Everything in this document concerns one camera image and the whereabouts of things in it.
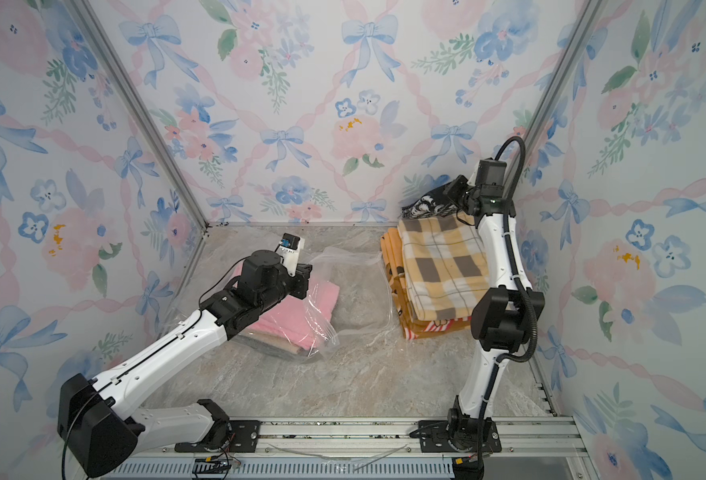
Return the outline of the yellow grey checked blanket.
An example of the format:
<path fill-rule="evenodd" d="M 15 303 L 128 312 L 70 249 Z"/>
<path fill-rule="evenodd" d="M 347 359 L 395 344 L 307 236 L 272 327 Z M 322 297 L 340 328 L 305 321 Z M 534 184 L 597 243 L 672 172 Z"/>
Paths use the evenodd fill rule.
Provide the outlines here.
<path fill-rule="evenodd" d="M 418 319 L 467 318 L 490 288 L 476 230 L 453 215 L 401 220 L 407 295 Z"/>

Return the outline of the clear plastic vacuum bag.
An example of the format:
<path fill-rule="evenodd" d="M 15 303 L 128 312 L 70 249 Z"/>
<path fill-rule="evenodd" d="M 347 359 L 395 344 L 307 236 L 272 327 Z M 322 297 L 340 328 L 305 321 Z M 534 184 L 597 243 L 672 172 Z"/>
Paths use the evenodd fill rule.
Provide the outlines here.
<path fill-rule="evenodd" d="M 305 299 L 287 297 L 239 333 L 237 343 L 294 362 L 327 360 L 398 329 L 378 229 L 359 227 L 222 227 L 212 230 L 187 286 L 156 331 L 163 335 L 212 283 L 240 273 L 236 260 L 273 249 L 283 233 L 302 237 L 300 260 L 312 265 Z"/>

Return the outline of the orange cartoon print blanket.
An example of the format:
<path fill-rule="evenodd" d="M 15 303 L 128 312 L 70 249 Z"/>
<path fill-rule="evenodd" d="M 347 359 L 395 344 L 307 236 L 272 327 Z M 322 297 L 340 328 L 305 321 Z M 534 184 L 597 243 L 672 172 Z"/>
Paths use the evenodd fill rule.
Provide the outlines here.
<path fill-rule="evenodd" d="M 402 240 L 396 228 L 389 228 L 380 238 L 380 248 L 397 317 L 407 340 L 434 338 L 470 328 L 469 317 L 440 321 L 417 318 L 407 294 Z"/>

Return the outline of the black white knit blanket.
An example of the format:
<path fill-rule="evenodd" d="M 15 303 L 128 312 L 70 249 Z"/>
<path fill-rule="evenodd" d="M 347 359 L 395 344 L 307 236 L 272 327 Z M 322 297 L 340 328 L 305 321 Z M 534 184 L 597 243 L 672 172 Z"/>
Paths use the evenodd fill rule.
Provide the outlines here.
<path fill-rule="evenodd" d="M 444 195 L 446 185 L 438 186 L 420 196 L 401 209 L 402 220 L 419 220 L 432 217 L 448 217 L 459 210 L 449 203 Z"/>

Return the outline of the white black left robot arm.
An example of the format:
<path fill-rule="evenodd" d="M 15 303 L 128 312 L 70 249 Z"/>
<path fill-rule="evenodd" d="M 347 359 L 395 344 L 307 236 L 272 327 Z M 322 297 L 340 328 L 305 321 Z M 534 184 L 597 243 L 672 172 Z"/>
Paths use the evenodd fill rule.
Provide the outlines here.
<path fill-rule="evenodd" d="M 171 409 L 143 403 L 208 351 L 233 339 L 286 297 L 305 299 L 312 272 L 299 247 L 256 250 L 237 261 L 199 298 L 174 329 L 119 365 L 92 378 L 76 374 L 60 388 L 57 432 L 64 459 L 89 478 L 101 477 L 132 455 L 186 443 L 222 452 L 234 435 L 230 417 L 213 400 Z"/>

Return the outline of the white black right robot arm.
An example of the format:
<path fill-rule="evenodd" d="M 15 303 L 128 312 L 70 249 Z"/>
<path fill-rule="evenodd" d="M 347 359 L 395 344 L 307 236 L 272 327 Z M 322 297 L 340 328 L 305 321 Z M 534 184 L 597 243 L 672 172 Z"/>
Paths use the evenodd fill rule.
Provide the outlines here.
<path fill-rule="evenodd" d="M 516 244 L 515 208 L 505 193 L 506 163 L 484 159 L 471 179 L 458 177 L 446 188 L 450 200 L 474 219 L 485 249 L 490 288 L 471 314 L 477 341 L 469 377 L 447 418 L 423 420 L 410 433 L 423 453 L 452 453 L 479 458 L 499 452 L 492 405 L 506 367 L 530 360 L 538 343 L 537 321 L 544 294 L 524 274 Z"/>

